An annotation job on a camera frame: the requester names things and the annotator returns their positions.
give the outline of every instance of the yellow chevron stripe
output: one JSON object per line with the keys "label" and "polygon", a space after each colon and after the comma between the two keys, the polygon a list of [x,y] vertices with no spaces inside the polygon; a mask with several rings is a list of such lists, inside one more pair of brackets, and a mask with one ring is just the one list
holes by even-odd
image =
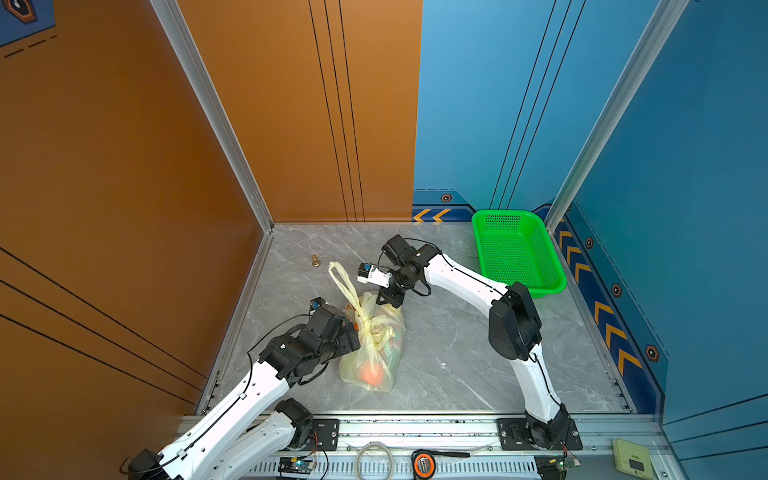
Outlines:
{"label": "yellow chevron stripe", "polygon": [[578,283],[578,274],[582,270],[586,270],[588,272],[592,271],[592,269],[589,267],[589,265],[584,265],[583,263],[576,262],[576,283]]}
{"label": "yellow chevron stripe", "polygon": [[600,311],[608,312],[611,315],[615,315],[612,308],[610,308],[608,305],[600,302],[594,303],[594,322],[598,325],[600,325]]}
{"label": "yellow chevron stripe", "polygon": [[581,250],[579,250],[576,247],[568,247],[566,250],[568,251],[566,262],[568,263],[568,265],[571,265],[571,253],[581,253]]}
{"label": "yellow chevron stripe", "polygon": [[566,230],[560,232],[560,250],[563,250],[563,237],[573,237],[573,234]]}
{"label": "yellow chevron stripe", "polygon": [[627,339],[627,334],[616,328],[615,326],[611,325],[610,323],[605,324],[605,344],[608,345],[608,349],[611,349],[611,334],[615,333],[616,335],[619,335],[623,339]]}
{"label": "yellow chevron stripe", "polygon": [[440,212],[439,214],[437,214],[437,215],[435,215],[434,217],[432,217],[432,219],[433,219],[435,222],[442,222],[442,219],[441,219],[440,217],[442,217],[443,215],[445,215],[445,214],[446,214],[446,213],[448,213],[449,211],[451,211],[451,209],[450,209],[450,208],[446,208],[445,210],[443,210],[443,211],[442,211],[442,212]]}
{"label": "yellow chevron stripe", "polygon": [[619,349],[619,373],[621,376],[624,376],[624,360],[629,360],[630,362],[637,365],[639,369],[643,369],[643,366],[640,364],[640,360],[634,358],[629,353],[626,353],[622,349]]}
{"label": "yellow chevron stripe", "polygon": [[422,215],[423,215],[423,214],[426,214],[426,213],[427,213],[427,212],[429,212],[430,210],[431,210],[431,208],[425,208],[425,209],[424,209],[424,210],[422,210],[420,213],[416,214],[416,216],[415,216],[415,217],[413,217],[413,220],[416,220],[417,222],[423,222],[424,220],[422,220]]}

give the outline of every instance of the gray marble tile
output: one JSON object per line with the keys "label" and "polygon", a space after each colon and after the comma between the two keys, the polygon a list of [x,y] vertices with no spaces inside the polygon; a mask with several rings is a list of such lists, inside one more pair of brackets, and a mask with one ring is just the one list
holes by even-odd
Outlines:
{"label": "gray marble tile", "polygon": [[[339,308],[346,305],[346,299],[328,275],[330,261],[341,263],[354,279],[360,262],[376,262],[381,246],[396,233],[434,242],[452,259],[479,271],[475,236],[469,223],[277,225],[247,318],[225,370],[223,391],[228,392],[247,373],[245,352],[252,344],[277,323],[305,313],[312,298],[322,296]],[[312,267],[312,255],[319,257],[320,267]],[[356,288],[358,294],[375,290],[357,282]],[[571,294],[564,291],[535,303],[543,323],[542,343],[551,379],[568,409],[621,411]],[[315,412],[525,410],[515,374],[508,361],[488,344],[488,319],[478,310],[436,287],[426,298],[407,295],[402,312],[406,319],[406,341],[391,392],[368,392],[344,383],[339,377],[338,362],[334,361],[317,380],[295,386],[289,396]]]}

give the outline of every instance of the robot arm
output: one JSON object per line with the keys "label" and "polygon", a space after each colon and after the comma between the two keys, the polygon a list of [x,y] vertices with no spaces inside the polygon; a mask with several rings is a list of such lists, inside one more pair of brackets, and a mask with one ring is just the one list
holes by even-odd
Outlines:
{"label": "robot arm", "polygon": [[[312,414],[295,399],[278,403],[264,422],[241,434],[290,387],[310,382],[331,359],[360,348],[355,326],[341,310],[322,298],[313,300],[311,308],[310,321],[272,338],[243,380],[189,432],[157,455],[148,450],[137,455],[128,478],[236,479],[274,452],[302,448],[310,437]],[[303,381],[318,365],[323,369]]]}
{"label": "robot arm", "polygon": [[541,354],[541,319],[522,283],[508,286],[467,269],[426,243],[418,250],[400,235],[390,239],[382,251],[398,269],[385,272],[377,265],[363,263],[358,281],[379,285],[379,304],[402,305],[405,294],[417,283],[440,286],[488,316],[488,341],[501,356],[509,359],[525,397],[530,443],[551,449],[565,441],[575,426],[557,393],[551,387]]}

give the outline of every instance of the plastic bag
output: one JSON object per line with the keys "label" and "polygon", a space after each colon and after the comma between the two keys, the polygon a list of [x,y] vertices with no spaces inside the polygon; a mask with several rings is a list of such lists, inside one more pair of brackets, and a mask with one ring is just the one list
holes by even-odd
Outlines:
{"label": "plastic bag", "polygon": [[[341,276],[336,278],[334,270]],[[347,353],[339,361],[341,380],[366,390],[388,392],[395,383],[395,370],[402,355],[406,321],[400,308],[376,305],[376,293],[365,292],[360,298],[344,267],[331,262],[328,273],[349,300],[347,311],[354,310],[360,349]]]}

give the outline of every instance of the tape measure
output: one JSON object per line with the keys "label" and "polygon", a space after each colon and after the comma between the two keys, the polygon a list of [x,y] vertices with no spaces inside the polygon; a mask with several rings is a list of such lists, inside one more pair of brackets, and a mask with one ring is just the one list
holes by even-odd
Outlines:
{"label": "tape measure", "polygon": [[416,450],[411,455],[413,478],[426,480],[435,474],[435,457],[426,450]]}
{"label": "tape measure", "polygon": [[437,470],[435,455],[445,457],[469,458],[468,452],[437,452],[435,450],[416,450],[411,454],[411,466],[415,480],[432,478]]}

